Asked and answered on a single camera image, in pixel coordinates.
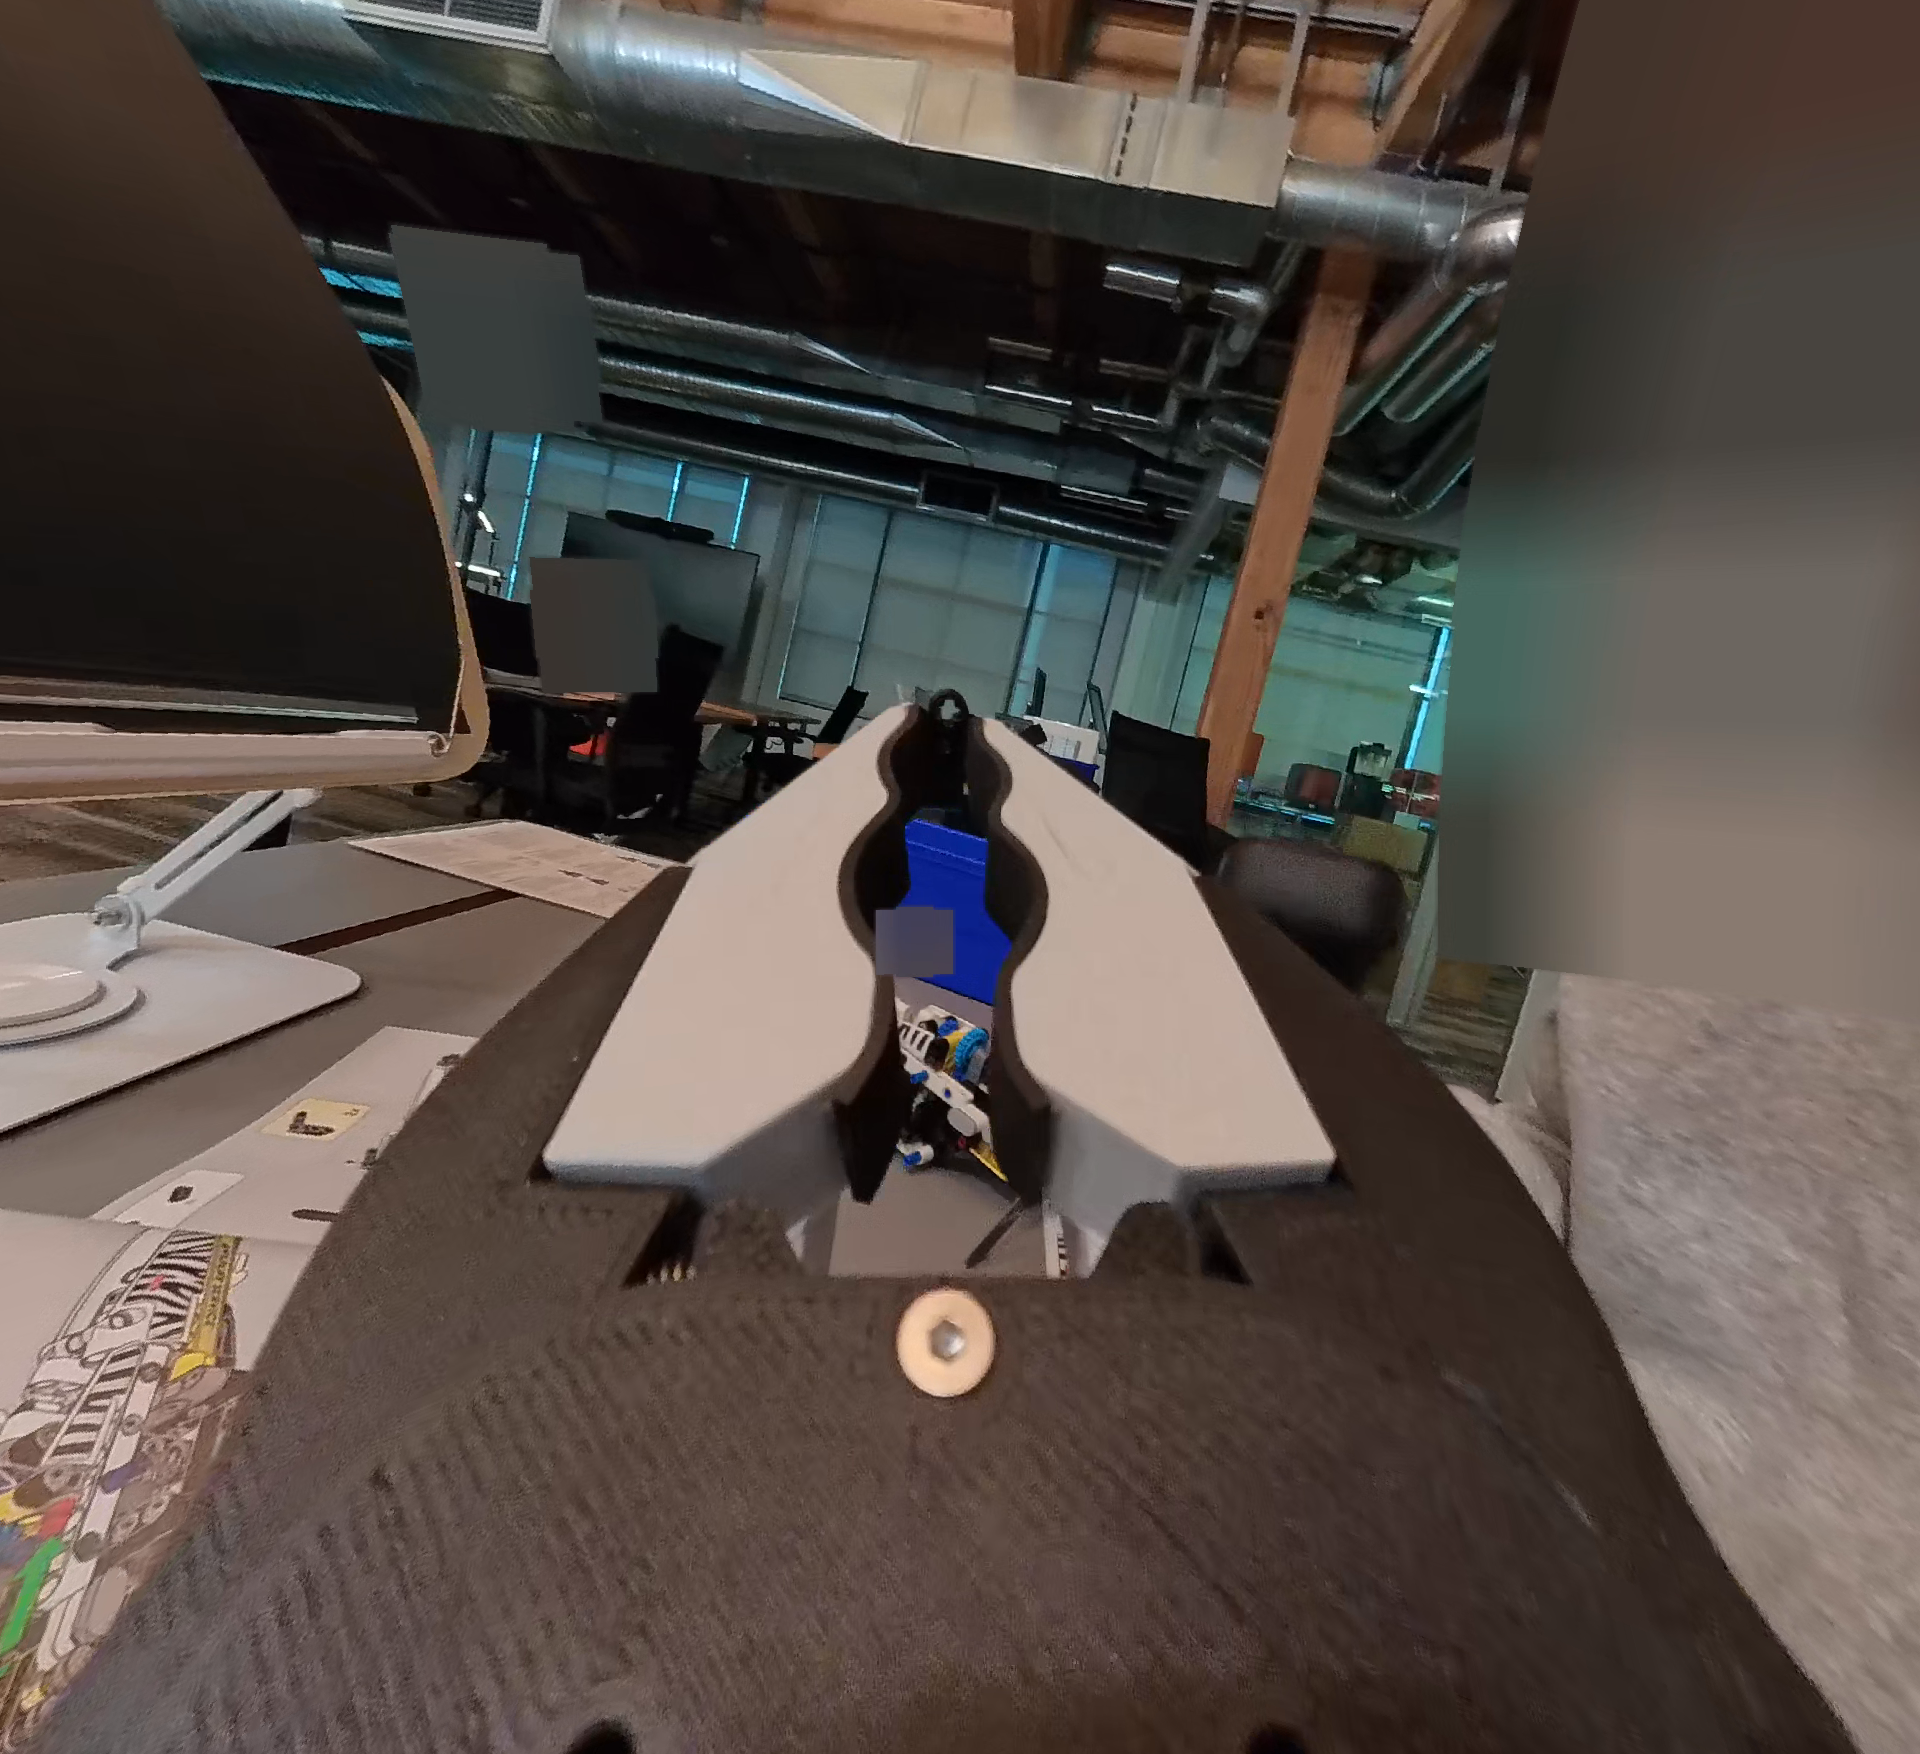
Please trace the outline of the metal air duct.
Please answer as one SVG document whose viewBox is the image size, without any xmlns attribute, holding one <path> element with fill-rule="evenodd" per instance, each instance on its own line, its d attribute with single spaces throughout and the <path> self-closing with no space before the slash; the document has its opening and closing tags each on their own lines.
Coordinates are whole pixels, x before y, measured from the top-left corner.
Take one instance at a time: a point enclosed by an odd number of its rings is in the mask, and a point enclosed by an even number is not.
<svg viewBox="0 0 1920 1754">
<path fill-rule="evenodd" d="M 1298 156 L 1276 112 L 789 44 L 607 0 L 564 0 L 550 47 L 436 34 L 350 0 L 155 5 L 228 88 L 1230 271 L 1296 243 L 1496 277 L 1527 208 Z"/>
</svg>

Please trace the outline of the metal ceiling pipes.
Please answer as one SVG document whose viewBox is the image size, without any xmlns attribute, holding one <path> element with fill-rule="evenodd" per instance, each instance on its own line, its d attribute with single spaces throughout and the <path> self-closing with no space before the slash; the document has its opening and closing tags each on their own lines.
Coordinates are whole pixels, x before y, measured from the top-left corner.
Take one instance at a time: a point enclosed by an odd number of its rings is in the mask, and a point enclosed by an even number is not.
<svg viewBox="0 0 1920 1754">
<path fill-rule="evenodd" d="M 1314 504 L 1360 527 L 1426 522 L 1466 483 L 1500 327 L 1500 304 L 1525 224 L 1522 198 L 1469 214 L 1428 275 L 1358 352 L 1338 392 Z M 1261 335 L 1277 291 L 1222 283 L 1211 311 L 1236 366 Z M 1271 430 L 1208 412 L 1197 426 L 1206 475 L 1188 517 L 1208 524 L 1253 511 Z"/>
</svg>

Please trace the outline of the black padded office chair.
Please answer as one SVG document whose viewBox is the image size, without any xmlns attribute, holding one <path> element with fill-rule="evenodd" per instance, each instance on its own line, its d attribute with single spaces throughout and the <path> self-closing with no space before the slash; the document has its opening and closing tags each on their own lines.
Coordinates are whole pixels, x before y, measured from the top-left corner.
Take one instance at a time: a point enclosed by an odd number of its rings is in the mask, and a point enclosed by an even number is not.
<svg viewBox="0 0 1920 1754">
<path fill-rule="evenodd" d="M 1213 879 L 1351 995 L 1366 993 L 1406 926 L 1406 891 L 1393 870 L 1315 844 L 1232 839 Z"/>
</svg>

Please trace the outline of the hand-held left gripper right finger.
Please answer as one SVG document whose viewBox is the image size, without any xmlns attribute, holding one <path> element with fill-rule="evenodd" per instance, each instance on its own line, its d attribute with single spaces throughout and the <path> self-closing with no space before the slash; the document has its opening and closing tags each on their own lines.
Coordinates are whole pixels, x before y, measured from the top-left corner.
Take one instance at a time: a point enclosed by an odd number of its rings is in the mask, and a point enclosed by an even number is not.
<svg viewBox="0 0 1920 1754">
<path fill-rule="evenodd" d="M 996 720 L 949 719 L 1010 953 L 984 1083 L 999 1164 L 1075 1273 L 1157 1210 L 1325 1188 L 1336 1149 L 1188 861 Z"/>
</svg>

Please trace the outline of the black computer monitor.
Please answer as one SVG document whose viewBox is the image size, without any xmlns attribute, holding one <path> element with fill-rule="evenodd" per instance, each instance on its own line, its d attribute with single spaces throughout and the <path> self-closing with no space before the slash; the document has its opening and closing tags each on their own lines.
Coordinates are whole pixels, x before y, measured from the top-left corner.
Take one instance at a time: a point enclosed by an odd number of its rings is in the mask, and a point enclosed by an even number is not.
<svg viewBox="0 0 1920 1754">
<path fill-rule="evenodd" d="M 488 734 L 419 426 L 154 0 L 4 0 L 7 805 Z"/>
</svg>

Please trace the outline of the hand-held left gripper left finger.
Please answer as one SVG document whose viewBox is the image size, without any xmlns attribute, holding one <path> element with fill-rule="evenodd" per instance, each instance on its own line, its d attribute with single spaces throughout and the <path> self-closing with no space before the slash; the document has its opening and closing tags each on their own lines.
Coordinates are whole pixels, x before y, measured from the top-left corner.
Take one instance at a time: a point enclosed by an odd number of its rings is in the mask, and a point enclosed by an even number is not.
<svg viewBox="0 0 1920 1754">
<path fill-rule="evenodd" d="M 690 864 L 542 1148 L 555 1182 L 784 1227 L 876 1198 L 912 1100 L 879 921 L 945 741 L 930 710 L 885 710 Z"/>
</svg>

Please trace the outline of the blue plastic box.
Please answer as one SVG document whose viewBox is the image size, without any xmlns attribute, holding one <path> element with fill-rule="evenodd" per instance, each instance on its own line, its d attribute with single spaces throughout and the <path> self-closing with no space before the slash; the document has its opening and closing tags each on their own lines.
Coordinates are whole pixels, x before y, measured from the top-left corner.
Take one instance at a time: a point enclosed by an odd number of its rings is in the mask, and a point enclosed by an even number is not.
<svg viewBox="0 0 1920 1754">
<path fill-rule="evenodd" d="M 949 953 L 945 969 L 921 963 L 904 975 L 964 1000 L 993 1003 L 1010 953 L 1009 934 L 987 911 L 987 839 L 930 821 L 907 826 L 909 893 L 901 907 L 949 916 L 951 926 L 909 932 L 909 949 Z"/>
</svg>

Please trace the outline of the printed lego picture booklet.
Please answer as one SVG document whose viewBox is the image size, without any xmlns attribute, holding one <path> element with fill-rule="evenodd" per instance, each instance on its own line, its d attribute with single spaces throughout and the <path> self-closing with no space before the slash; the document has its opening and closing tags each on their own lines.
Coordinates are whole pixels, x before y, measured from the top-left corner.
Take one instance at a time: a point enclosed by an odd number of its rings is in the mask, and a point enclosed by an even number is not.
<svg viewBox="0 0 1920 1754">
<path fill-rule="evenodd" d="M 4 1214 L 4 1751 L 177 1544 L 248 1391 L 250 1259 L 222 1232 Z"/>
</svg>

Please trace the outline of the large black wall screen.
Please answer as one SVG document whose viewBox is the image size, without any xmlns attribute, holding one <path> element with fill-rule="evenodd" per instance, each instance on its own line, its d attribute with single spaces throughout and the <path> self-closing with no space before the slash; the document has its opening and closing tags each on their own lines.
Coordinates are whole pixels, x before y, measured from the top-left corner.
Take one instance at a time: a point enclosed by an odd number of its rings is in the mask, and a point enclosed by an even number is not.
<svg viewBox="0 0 1920 1754">
<path fill-rule="evenodd" d="M 704 527 L 659 517 L 571 512 L 561 554 L 644 566 L 659 632 L 680 630 L 719 646 L 714 682 L 738 683 L 749 660 L 758 591 L 758 558 L 752 553 L 720 544 Z"/>
</svg>

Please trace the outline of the white monitor stand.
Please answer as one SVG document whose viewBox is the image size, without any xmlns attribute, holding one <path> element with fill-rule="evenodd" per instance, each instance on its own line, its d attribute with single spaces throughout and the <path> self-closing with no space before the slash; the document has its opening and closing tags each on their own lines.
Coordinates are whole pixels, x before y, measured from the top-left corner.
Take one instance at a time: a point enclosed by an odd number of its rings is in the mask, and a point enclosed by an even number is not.
<svg viewBox="0 0 1920 1754">
<path fill-rule="evenodd" d="M 362 993 L 343 967 L 166 917 L 318 799 L 318 789 L 243 795 L 90 914 L 3 926 L 4 1134 Z"/>
</svg>

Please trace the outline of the white lego instruction booklet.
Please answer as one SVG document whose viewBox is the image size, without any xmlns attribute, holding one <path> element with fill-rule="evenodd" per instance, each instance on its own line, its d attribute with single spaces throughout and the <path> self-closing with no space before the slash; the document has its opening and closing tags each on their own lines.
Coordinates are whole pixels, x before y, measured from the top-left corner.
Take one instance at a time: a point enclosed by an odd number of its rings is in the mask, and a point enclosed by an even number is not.
<svg viewBox="0 0 1920 1754">
<path fill-rule="evenodd" d="M 260 1120 L 101 1208 L 101 1223 L 312 1248 L 379 1153 L 475 1047 L 388 1026 Z"/>
</svg>

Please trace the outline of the wooden post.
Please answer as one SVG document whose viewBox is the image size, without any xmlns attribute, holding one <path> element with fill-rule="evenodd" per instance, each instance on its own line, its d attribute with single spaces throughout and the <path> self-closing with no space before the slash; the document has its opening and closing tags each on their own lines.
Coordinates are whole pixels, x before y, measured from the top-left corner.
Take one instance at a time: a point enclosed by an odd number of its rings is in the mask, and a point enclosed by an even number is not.
<svg viewBox="0 0 1920 1754">
<path fill-rule="evenodd" d="M 1227 826 L 1248 758 L 1374 277 L 1371 256 L 1327 250 L 1298 335 L 1199 715 L 1197 732 L 1208 744 L 1206 814 L 1215 830 Z"/>
</svg>

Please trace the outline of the white printed paper sheet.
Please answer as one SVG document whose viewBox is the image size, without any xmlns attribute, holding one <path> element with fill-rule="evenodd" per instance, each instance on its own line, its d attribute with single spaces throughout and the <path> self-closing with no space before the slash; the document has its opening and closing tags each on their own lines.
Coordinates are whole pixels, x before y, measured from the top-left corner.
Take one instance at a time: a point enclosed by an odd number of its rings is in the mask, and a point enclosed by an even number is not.
<svg viewBox="0 0 1920 1754">
<path fill-rule="evenodd" d="M 359 838 L 350 848 L 609 921 L 680 861 L 529 821 Z"/>
</svg>

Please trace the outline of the white lego vehicle model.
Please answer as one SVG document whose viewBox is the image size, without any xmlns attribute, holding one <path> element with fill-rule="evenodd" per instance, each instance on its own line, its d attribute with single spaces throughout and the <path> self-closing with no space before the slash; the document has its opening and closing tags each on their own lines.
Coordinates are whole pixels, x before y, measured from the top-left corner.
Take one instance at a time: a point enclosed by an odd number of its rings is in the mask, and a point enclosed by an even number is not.
<svg viewBox="0 0 1920 1754">
<path fill-rule="evenodd" d="M 989 1031 L 937 1003 L 897 997 L 896 1008 L 909 1083 L 909 1112 L 896 1142 L 900 1166 L 957 1170 L 1006 1189 L 984 1080 Z"/>
</svg>

